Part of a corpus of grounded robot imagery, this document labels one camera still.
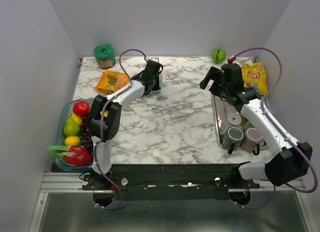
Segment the light blue white mug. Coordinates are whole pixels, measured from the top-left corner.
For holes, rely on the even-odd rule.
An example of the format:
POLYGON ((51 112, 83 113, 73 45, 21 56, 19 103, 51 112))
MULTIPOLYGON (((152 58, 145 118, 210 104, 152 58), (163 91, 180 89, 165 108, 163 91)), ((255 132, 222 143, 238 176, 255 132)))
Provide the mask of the light blue white mug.
POLYGON ((152 93, 160 93, 163 87, 163 75, 162 73, 159 73, 158 76, 155 79, 155 85, 152 88, 152 93))

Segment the dark green patterned mug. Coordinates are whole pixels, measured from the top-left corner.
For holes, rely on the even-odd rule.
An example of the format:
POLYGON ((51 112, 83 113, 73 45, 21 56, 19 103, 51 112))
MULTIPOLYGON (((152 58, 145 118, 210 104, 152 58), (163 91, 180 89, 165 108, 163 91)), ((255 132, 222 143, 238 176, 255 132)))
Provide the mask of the dark green patterned mug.
POLYGON ((227 150, 227 153, 231 155, 242 143, 244 139, 244 133, 238 127, 230 127, 224 133, 222 138, 222 146, 227 150))

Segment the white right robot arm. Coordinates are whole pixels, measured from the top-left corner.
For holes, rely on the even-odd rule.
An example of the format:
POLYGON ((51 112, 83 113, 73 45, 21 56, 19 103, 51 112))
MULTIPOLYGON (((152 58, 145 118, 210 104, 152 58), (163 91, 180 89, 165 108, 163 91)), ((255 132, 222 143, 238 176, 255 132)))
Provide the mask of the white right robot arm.
POLYGON ((312 155, 308 142, 299 142, 287 132, 267 109, 258 92, 244 87, 242 68, 236 63, 224 64, 220 69, 210 67, 199 86, 204 90, 213 81, 209 91, 227 101, 249 120, 261 134, 274 157, 268 162, 245 162, 236 166, 230 183, 241 188, 248 180, 269 181, 281 186, 307 174, 312 155))

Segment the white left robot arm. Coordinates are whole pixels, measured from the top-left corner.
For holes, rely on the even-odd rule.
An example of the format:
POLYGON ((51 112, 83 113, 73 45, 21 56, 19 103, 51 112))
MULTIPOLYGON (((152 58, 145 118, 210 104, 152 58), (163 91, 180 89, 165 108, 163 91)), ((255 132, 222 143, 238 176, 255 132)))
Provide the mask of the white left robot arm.
POLYGON ((123 88, 93 99, 86 124, 93 141, 91 167, 97 173, 93 183, 99 189, 107 189, 111 183, 111 177, 107 174, 112 168, 111 140, 120 128, 122 109, 140 97, 160 91, 163 68, 159 62, 148 60, 144 70, 134 75, 123 88))

